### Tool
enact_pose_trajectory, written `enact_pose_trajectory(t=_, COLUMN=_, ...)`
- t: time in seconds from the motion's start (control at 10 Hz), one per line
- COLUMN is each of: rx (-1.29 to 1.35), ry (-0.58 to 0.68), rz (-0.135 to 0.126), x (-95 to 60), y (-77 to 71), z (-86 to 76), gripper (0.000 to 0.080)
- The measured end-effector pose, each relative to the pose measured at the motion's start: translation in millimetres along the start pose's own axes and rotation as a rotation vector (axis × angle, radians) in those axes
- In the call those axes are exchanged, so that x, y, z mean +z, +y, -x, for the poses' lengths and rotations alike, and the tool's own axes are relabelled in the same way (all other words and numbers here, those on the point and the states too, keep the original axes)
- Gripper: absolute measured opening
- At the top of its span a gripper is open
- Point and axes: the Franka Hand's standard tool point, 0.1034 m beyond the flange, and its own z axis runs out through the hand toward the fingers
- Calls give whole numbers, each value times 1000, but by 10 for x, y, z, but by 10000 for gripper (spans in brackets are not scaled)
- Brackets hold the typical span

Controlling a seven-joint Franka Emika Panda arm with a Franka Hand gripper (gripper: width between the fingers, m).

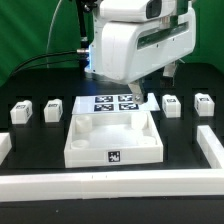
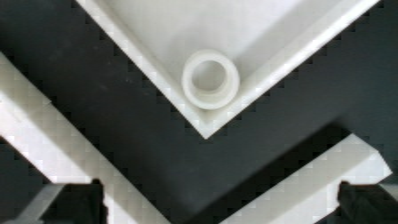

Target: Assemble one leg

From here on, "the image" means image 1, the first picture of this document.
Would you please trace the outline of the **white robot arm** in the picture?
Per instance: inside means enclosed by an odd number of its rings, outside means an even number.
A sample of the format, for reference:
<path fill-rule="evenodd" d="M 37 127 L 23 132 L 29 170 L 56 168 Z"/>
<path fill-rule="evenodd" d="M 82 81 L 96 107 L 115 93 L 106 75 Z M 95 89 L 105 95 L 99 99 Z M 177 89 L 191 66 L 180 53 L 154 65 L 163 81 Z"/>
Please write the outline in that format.
<path fill-rule="evenodd" d="M 91 78 L 127 85 L 143 104 L 143 78 L 162 68 L 166 76 L 196 42 L 194 0 L 82 0 L 93 13 L 94 39 L 83 52 Z"/>

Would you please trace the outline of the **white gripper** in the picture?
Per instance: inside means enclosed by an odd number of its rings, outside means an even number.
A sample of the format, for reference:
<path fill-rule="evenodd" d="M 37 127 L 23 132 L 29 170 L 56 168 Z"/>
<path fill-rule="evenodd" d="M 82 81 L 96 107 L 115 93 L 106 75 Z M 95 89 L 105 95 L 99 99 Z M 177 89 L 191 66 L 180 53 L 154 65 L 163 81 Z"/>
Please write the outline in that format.
<path fill-rule="evenodd" d="M 174 61 L 190 54 L 195 47 L 196 17 L 191 6 L 178 17 L 176 26 L 160 29 L 159 25 L 159 20 L 108 22 L 102 31 L 103 74 L 117 83 L 130 83 L 134 103 L 144 102 L 143 86 L 135 80 L 164 66 L 163 76 L 173 77 Z"/>

